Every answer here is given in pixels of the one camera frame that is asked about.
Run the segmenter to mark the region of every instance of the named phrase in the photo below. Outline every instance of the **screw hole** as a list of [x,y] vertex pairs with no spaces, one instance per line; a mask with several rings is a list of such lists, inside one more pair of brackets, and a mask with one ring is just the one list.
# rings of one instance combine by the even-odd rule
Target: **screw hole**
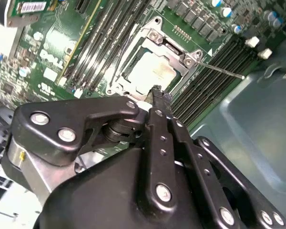
[[163,116],[163,114],[162,114],[162,112],[161,112],[160,110],[156,110],[155,112],[156,112],[156,114],[159,115],[160,117]]
[[142,131],[141,131],[141,130],[135,131],[135,132],[134,132],[134,136],[135,136],[135,138],[141,137],[141,136],[142,136]]
[[204,173],[207,174],[208,176],[211,175],[210,171],[207,169],[204,170]]
[[166,141],[167,141],[167,138],[166,138],[166,137],[164,137],[164,136],[161,136],[161,137],[160,137],[160,139],[161,139],[162,141],[164,141],[164,142],[166,142]]
[[161,150],[160,150],[160,154],[161,154],[162,156],[166,156],[166,155],[167,155],[167,152],[166,152],[164,149],[161,149]]

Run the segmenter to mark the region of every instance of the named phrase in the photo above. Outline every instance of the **motherboard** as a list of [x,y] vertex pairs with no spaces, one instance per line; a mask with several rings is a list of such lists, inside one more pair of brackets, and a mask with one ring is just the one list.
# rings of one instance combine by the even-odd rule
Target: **motherboard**
[[286,38],[286,0],[16,0],[5,12],[0,100],[8,107],[144,101],[156,84],[189,129],[241,81],[212,66],[246,76]]

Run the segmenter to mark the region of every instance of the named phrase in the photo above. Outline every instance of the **black plastic bracket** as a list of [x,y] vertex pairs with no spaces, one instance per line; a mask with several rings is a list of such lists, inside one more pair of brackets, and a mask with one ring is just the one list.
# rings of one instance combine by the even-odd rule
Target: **black plastic bracket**
[[198,137],[195,143],[204,150],[226,195],[231,197],[231,206],[248,228],[286,228],[286,219],[209,139]]
[[[49,123],[33,123],[30,117],[34,113],[47,115]],[[78,154],[93,149],[97,135],[108,121],[132,119],[138,113],[138,106],[123,96],[25,104],[16,109],[11,132],[26,150],[50,164],[65,166]],[[58,131],[62,128],[73,130],[75,140],[61,140]]]
[[173,137],[167,130],[167,118],[161,110],[149,110],[145,134],[137,202],[149,218],[163,221],[177,208],[177,189]]
[[[200,207],[202,222],[207,228],[240,228],[225,193],[220,186],[204,150],[193,144],[186,127],[177,119],[171,119],[171,132],[174,134],[175,158],[181,161],[187,171],[195,200]],[[221,211],[231,214],[225,221]]]

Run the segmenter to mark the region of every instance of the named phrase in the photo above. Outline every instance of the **metal screw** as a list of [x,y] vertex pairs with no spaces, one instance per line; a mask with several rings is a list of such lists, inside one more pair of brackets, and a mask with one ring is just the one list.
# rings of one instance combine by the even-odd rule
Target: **metal screw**
[[73,142],[75,140],[75,132],[68,128],[63,128],[58,131],[58,137],[64,142]]
[[163,116],[163,114],[162,114],[162,112],[161,112],[161,111],[156,110],[155,112],[156,112],[156,114],[157,114],[157,115],[159,115],[160,117],[162,117],[162,116]]
[[179,120],[177,120],[176,123],[177,123],[177,125],[178,125],[179,127],[182,127],[182,126],[183,126],[183,124],[182,124]]
[[166,140],[167,140],[167,138],[164,137],[164,136],[161,136],[160,139],[161,139],[162,141],[164,141],[164,142],[166,142]]
[[261,211],[261,213],[262,213],[262,217],[263,217],[264,221],[267,224],[272,225],[272,219],[270,218],[270,216],[264,211]]
[[209,143],[206,139],[202,139],[202,142],[203,142],[206,146],[210,146],[210,143]]
[[166,151],[165,151],[164,149],[161,149],[161,150],[160,150],[160,154],[161,154],[162,156],[166,156]]
[[193,60],[190,59],[190,58],[187,58],[187,59],[184,60],[184,63],[185,63],[186,66],[190,66],[192,64],[192,62],[193,62]]
[[49,123],[49,118],[43,113],[34,113],[31,115],[31,121],[36,125],[46,125]]
[[274,212],[273,216],[279,225],[282,225],[282,226],[284,225],[284,221],[282,220],[282,218],[277,213]]
[[157,185],[156,193],[158,197],[160,198],[160,200],[162,200],[163,202],[168,202],[172,198],[172,194],[170,190],[164,185]]
[[156,32],[156,31],[152,31],[150,34],[149,34],[149,38],[152,40],[152,41],[156,41],[159,37],[159,34]]
[[224,219],[224,221],[227,224],[229,224],[229,225],[233,225],[234,224],[234,218],[233,218],[232,214],[229,212],[228,209],[220,208],[220,214],[221,214],[222,218]]
[[197,58],[201,57],[201,52],[196,52],[196,57]]
[[129,106],[129,107],[130,107],[130,108],[132,108],[132,109],[134,109],[134,108],[135,108],[134,103],[133,103],[133,102],[131,102],[131,101],[128,101],[128,102],[126,103],[126,105],[127,105],[127,106]]

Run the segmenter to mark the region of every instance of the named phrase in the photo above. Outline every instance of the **circuit board chip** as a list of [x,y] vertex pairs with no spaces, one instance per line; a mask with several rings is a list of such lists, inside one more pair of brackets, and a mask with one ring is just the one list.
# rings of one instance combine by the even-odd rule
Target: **circuit board chip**
[[199,33],[205,37],[206,35],[210,33],[211,30],[212,30],[211,26],[209,26],[208,24],[205,24],[203,28],[199,31]]
[[193,20],[195,19],[195,17],[196,17],[196,14],[195,14],[192,10],[190,10],[190,11],[187,13],[187,15],[185,16],[184,20],[185,20],[187,23],[191,24],[191,23],[193,22]]
[[7,94],[11,94],[13,92],[14,86],[10,83],[4,83],[2,90]]
[[178,5],[178,3],[179,3],[179,0],[170,0],[167,3],[167,7],[173,10]]
[[204,23],[204,20],[202,20],[201,18],[198,17],[198,18],[195,20],[195,22],[193,23],[192,27],[198,30],[198,29],[201,28],[201,26],[203,25],[203,23]]
[[178,6],[177,10],[176,10],[176,14],[180,17],[184,16],[185,13],[188,11],[189,7],[184,3],[182,2],[180,4],[180,6]]
[[218,32],[213,30],[210,35],[206,38],[209,42],[213,42],[218,37]]

